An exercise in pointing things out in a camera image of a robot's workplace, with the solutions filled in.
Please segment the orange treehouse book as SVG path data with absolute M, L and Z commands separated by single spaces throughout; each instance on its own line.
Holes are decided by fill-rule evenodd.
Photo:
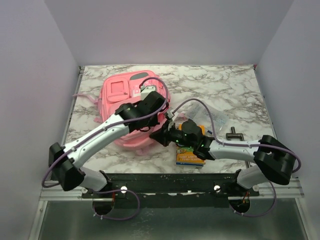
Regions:
M 205 134 L 205 128 L 203 125 L 197 125 L 193 121 L 185 121 L 179 124 L 178 129 L 183 131 L 187 135 L 202 136 Z

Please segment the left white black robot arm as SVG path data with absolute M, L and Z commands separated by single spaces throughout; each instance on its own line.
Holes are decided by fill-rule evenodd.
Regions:
M 49 170 L 64 191 L 83 187 L 93 190 L 99 197 L 110 194 L 111 185 L 102 171 L 84 168 L 93 155 L 115 140 L 146 127 L 158 124 L 158 113 L 167 105 L 167 99 L 156 91 L 150 92 L 136 103 L 124 103 L 114 114 L 81 138 L 49 149 Z

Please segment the pink student backpack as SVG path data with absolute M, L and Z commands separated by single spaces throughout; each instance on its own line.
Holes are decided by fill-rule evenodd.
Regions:
M 140 84 L 144 79 L 158 77 L 151 70 L 140 70 L 134 72 L 120 73 L 108 77 L 100 90 L 98 98 L 93 98 L 89 94 L 77 93 L 76 97 L 86 97 L 97 106 L 100 117 L 94 119 L 97 123 L 102 123 L 113 114 L 122 104 L 136 103 L 141 100 Z M 159 124 L 151 129 L 144 128 L 142 131 L 136 130 L 127 134 L 114 143 L 125 150 L 135 151 L 138 155 L 147 154 L 151 145 L 155 142 L 149 138 L 149 134 L 158 130 L 165 122 L 164 112 L 158 113 Z

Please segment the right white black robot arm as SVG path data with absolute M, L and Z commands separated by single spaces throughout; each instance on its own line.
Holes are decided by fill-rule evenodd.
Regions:
M 290 183 L 295 157 L 289 149 L 270 135 L 255 141 L 218 142 L 214 137 L 203 134 L 202 129 L 192 120 L 182 123 L 180 128 L 166 121 L 150 138 L 164 147 L 170 143 L 193 150 L 201 160 L 230 159 L 251 162 L 254 165 L 236 173 L 230 183 L 230 191 L 241 196 L 254 185 L 267 181 L 286 186 Z

